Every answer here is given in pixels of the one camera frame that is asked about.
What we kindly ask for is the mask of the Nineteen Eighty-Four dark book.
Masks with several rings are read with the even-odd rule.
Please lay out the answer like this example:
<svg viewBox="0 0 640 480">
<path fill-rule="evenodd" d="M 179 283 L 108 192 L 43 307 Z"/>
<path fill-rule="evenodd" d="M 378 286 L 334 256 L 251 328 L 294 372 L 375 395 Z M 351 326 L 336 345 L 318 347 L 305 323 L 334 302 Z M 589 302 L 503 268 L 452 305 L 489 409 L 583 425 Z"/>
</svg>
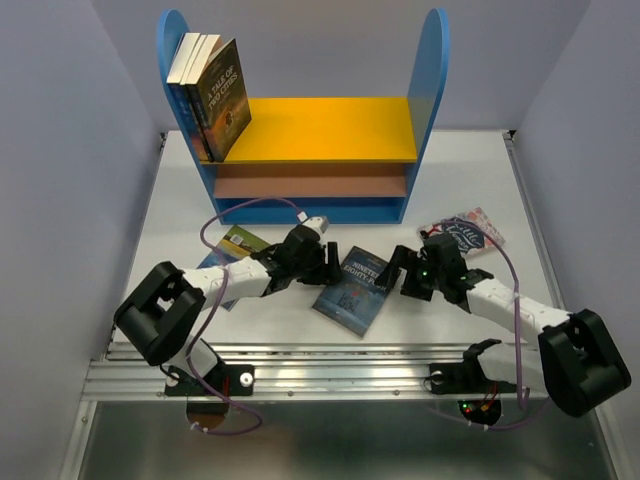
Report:
<svg viewBox="0 0 640 480">
<path fill-rule="evenodd" d="M 362 339 L 390 292 L 376 284 L 386 266 L 385 260 L 353 246 L 340 265 L 341 280 L 325 287 L 312 309 Z"/>
</svg>

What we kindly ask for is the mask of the Little Women floral book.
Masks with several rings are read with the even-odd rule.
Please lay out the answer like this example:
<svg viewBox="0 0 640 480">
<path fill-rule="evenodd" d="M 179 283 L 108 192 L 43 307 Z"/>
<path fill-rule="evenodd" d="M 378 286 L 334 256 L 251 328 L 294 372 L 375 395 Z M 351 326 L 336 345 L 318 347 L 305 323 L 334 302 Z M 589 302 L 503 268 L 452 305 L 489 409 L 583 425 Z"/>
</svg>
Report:
<svg viewBox="0 0 640 480">
<path fill-rule="evenodd" d="M 421 239 L 450 234 L 461 255 L 469 258 L 497 250 L 505 244 L 504 237 L 481 207 L 423 225 L 417 229 L 417 234 Z"/>
</svg>

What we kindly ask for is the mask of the blue green landscape book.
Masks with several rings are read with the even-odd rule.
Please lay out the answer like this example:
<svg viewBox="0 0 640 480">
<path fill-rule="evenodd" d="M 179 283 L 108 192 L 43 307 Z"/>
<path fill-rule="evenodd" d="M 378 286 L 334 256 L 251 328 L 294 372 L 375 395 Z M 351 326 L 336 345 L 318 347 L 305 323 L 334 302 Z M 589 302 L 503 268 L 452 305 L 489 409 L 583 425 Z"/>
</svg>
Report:
<svg viewBox="0 0 640 480">
<path fill-rule="evenodd" d="M 191 284 L 204 293 L 202 310 L 216 312 L 241 299 L 261 297 L 271 278 L 251 255 L 268 246 L 248 230 L 233 226 L 198 267 L 187 272 Z"/>
</svg>

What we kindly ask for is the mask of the A Tale of Two Cities book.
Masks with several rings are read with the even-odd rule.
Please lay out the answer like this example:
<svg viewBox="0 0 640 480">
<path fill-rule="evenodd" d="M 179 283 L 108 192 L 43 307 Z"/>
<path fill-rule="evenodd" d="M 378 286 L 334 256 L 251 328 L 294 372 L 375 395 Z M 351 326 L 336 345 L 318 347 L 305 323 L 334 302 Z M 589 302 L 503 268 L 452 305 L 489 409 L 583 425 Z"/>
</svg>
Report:
<svg viewBox="0 0 640 480">
<path fill-rule="evenodd" d="M 236 40 L 207 36 L 194 93 L 212 163 L 222 163 L 252 116 Z"/>
</svg>

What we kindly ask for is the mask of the Three Days to See book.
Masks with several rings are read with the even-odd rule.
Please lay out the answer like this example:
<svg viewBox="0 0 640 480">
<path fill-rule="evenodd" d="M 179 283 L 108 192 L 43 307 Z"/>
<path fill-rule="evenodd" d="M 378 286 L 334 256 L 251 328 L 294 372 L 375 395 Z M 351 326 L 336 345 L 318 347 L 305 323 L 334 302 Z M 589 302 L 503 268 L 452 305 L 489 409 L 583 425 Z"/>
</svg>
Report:
<svg viewBox="0 0 640 480">
<path fill-rule="evenodd" d="M 199 161 L 201 163 L 212 163 L 214 160 L 211 149 L 208 146 L 205 133 L 201 126 L 199 107 L 197 100 L 195 99 L 194 88 L 197 85 L 200 76 L 200 64 L 201 58 L 206 53 L 208 36 L 201 34 L 194 45 L 181 79 L 181 86 L 183 87 L 186 99 L 188 100 L 190 112 L 193 117 L 193 130 L 198 135 L 199 147 L 196 148 Z"/>
</svg>

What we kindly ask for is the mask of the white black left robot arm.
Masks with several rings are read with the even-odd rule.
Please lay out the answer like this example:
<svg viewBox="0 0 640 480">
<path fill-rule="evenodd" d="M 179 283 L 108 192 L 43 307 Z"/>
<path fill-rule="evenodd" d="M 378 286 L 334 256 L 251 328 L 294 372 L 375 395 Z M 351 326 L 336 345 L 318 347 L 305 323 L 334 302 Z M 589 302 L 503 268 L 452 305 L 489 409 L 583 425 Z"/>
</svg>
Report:
<svg viewBox="0 0 640 480">
<path fill-rule="evenodd" d="M 224 303 L 262 298 L 291 283 L 332 286 L 341 279 L 337 243 L 325 241 L 320 217 L 295 226 L 285 239 L 228 265 L 180 269 L 154 266 L 114 314 L 115 326 L 148 365 L 166 376 L 167 396 L 249 397 L 255 368 L 230 365 L 202 338 L 199 315 Z"/>
</svg>

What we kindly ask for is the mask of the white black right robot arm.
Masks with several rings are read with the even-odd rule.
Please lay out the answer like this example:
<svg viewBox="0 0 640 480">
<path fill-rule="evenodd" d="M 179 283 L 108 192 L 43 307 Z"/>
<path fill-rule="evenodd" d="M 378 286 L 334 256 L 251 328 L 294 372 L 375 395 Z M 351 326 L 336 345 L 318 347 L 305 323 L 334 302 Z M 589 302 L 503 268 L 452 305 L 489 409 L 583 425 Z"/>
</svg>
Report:
<svg viewBox="0 0 640 480">
<path fill-rule="evenodd" d="M 579 418 L 631 385 L 597 313 L 544 305 L 485 270 L 469 268 L 448 233 L 424 237 L 418 251 L 396 246 L 375 283 L 424 301 L 439 292 L 450 304 L 513 333 L 513 344 L 487 339 L 468 347 L 459 362 L 431 364 L 427 380 L 435 395 L 484 393 L 494 386 L 519 394 L 533 390 Z"/>
</svg>

